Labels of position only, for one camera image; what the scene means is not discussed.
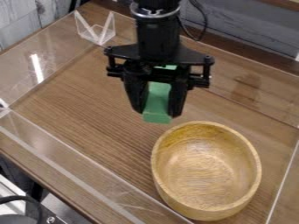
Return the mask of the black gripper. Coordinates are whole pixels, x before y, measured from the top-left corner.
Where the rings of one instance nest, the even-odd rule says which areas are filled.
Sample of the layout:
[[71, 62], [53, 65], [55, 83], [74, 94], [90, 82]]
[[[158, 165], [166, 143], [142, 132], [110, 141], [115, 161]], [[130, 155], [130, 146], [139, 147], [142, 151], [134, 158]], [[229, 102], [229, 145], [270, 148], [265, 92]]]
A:
[[182, 44], [181, 29], [185, 27], [179, 18], [179, 5], [171, 8], [131, 5], [130, 10], [135, 16], [137, 43], [111, 46], [106, 49], [107, 75], [123, 77], [131, 107], [142, 114], [149, 96], [149, 79], [142, 72], [127, 70], [125, 65], [117, 63], [117, 59], [126, 60], [130, 67], [135, 62], [142, 68], [147, 66], [163, 68], [170, 65], [190, 69], [193, 66], [202, 66], [202, 74], [181, 73], [171, 83], [169, 115], [175, 118], [183, 113], [189, 83], [198, 88], [210, 86], [211, 66], [215, 60]]

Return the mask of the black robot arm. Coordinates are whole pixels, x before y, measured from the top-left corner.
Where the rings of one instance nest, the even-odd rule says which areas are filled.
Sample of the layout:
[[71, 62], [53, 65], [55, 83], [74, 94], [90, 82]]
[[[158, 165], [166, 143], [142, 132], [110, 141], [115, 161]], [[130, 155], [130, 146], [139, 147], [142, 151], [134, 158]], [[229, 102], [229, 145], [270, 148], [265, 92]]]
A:
[[182, 0], [133, 0], [137, 42], [109, 46], [107, 75], [125, 83], [135, 112], [155, 107], [169, 118], [183, 113], [187, 94], [211, 84], [215, 59], [183, 45]]

